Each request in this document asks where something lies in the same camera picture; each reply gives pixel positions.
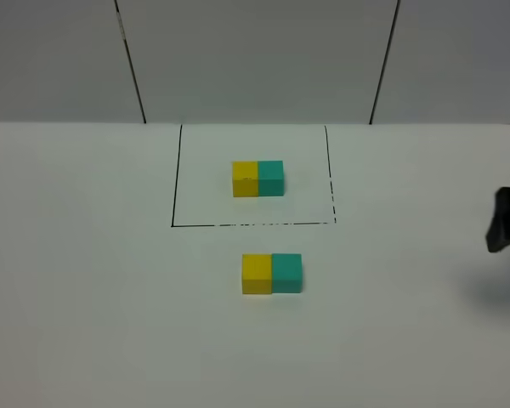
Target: white background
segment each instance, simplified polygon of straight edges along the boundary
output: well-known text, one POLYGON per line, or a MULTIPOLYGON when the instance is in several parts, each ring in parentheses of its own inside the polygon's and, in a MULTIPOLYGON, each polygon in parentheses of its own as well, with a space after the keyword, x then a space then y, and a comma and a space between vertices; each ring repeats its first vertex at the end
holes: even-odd
POLYGON ((334 222, 325 127, 183 126, 175 225, 334 222), (282 160, 282 197, 234 198, 232 162, 282 160))
POLYGON ((510 123, 510 0, 403 0, 374 123, 510 123))
POLYGON ((0 0, 0 121, 142 122, 113 0, 0 0))
POLYGON ((0 406, 510 408, 510 127, 328 131, 337 224, 197 229, 179 127, 0 125, 0 406), (242 296, 244 252, 305 292, 242 296))
POLYGON ((368 123, 396 0, 120 0, 148 122, 368 123))

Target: toy block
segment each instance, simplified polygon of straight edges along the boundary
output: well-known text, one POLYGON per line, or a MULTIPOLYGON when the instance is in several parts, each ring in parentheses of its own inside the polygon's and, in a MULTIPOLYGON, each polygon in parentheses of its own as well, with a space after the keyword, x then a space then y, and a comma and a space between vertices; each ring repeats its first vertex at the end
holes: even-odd
POLYGON ((234 197, 258 196, 258 163, 256 161, 232 162, 232 195, 234 197))
POLYGON ((258 163, 259 196, 283 196, 285 175, 283 161, 260 161, 258 163))
POLYGON ((272 254, 272 293, 303 291, 303 260, 299 253, 272 254))
POLYGON ((242 256, 241 291, 251 295, 272 293, 272 255, 245 253, 242 256))

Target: block pair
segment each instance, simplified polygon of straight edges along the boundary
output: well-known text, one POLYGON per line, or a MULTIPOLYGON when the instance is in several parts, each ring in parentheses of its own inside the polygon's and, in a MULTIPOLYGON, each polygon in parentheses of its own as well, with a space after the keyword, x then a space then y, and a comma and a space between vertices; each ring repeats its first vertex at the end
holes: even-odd
POLYGON ((234 197, 283 196, 284 194, 283 161, 232 162, 232 195, 234 197))
POLYGON ((245 253, 241 265, 242 293, 300 293, 303 290, 303 261, 299 253, 245 253))

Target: white wall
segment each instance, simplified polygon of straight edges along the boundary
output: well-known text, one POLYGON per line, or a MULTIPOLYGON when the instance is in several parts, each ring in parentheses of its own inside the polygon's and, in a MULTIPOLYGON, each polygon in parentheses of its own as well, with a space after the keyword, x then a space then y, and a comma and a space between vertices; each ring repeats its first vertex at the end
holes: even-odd
POLYGON ((510 123, 510 0, 403 0, 375 123, 510 123))
POLYGON ((120 0, 149 122, 368 123, 395 0, 120 0))
POLYGON ((0 0, 0 121, 142 122, 113 0, 0 0))

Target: teal cube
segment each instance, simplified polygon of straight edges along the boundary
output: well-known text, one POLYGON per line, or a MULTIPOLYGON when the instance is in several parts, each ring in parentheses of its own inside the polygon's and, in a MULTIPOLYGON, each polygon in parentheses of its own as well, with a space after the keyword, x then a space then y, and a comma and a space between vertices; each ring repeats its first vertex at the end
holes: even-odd
POLYGON ((303 291, 303 259, 300 253, 272 254, 272 293, 303 291))
POLYGON ((283 196, 285 190, 283 161, 260 161, 258 163, 259 196, 283 196))

